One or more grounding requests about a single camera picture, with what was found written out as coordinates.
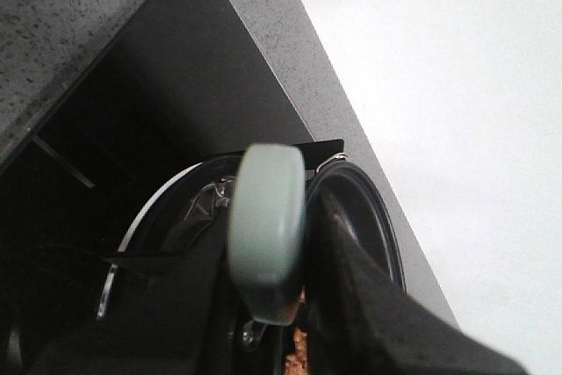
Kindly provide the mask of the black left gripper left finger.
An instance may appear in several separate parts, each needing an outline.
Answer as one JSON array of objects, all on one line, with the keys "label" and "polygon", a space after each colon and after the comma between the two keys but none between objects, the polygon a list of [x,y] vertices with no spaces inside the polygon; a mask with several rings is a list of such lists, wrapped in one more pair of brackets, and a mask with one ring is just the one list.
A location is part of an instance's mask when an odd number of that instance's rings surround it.
[{"label": "black left gripper left finger", "polygon": [[239,300],[220,211],[183,261],[104,320],[51,343],[32,374],[203,374],[230,362]]}]

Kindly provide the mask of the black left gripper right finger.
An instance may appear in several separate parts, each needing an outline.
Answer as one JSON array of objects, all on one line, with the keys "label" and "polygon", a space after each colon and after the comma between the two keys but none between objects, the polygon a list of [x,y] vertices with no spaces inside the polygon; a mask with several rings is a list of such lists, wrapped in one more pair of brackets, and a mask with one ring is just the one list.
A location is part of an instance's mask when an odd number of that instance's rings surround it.
[{"label": "black left gripper right finger", "polygon": [[347,231],[335,196],[311,201],[306,256],[312,374],[524,374],[404,293]]}]

